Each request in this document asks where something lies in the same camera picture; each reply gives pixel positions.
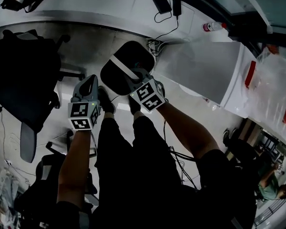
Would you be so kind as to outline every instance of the hand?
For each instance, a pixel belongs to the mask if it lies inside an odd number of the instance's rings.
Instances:
[[[279,163],[275,163],[275,165],[273,166],[273,169],[274,169],[274,170],[277,170],[277,169],[278,169],[278,166],[279,166]]]

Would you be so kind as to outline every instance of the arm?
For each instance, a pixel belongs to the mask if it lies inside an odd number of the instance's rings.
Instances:
[[[182,145],[195,158],[202,158],[208,151],[219,149],[216,141],[203,125],[171,104],[164,103],[157,110],[170,125]]]
[[[277,168],[278,163],[275,163],[275,165],[266,174],[263,175],[261,179],[261,187],[266,188],[269,185],[269,178],[276,171]]]
[[[77,131],[58,178],[57,202],[67,201],[80,209],[89,172],[90,132]]]

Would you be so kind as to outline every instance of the black shoe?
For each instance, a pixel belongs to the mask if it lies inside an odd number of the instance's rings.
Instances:
[[[134,115],[135,112],[141,110],[141,106],[130,96],[128,96],[130,112]]]
[[[100,105],[103,108],[103,110],[105,111],[105,113],[107,113],[107,112],[113,113],[113,114],[115,113],[115,107],[111,103],[111,101],[108,97],[108,94],[107,94],[107,92],[103,86],[99,86],[98,98],[100,100]]]

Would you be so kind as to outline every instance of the black pants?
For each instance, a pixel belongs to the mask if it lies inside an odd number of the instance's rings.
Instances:
[[[114,119],[102,122],[95,165],[100,178],[100,208],[162,203],[162,198],[167,200],[181,186],[175,160],[151,120],[140,116],[133,129],[131,146]]]

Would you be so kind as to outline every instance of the bottle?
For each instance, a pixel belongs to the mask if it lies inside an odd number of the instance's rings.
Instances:
[[[227,28],[227,24],[220,22],[211,22],[203,25],[203,30],[206,32],[219,31],[222,28]]]

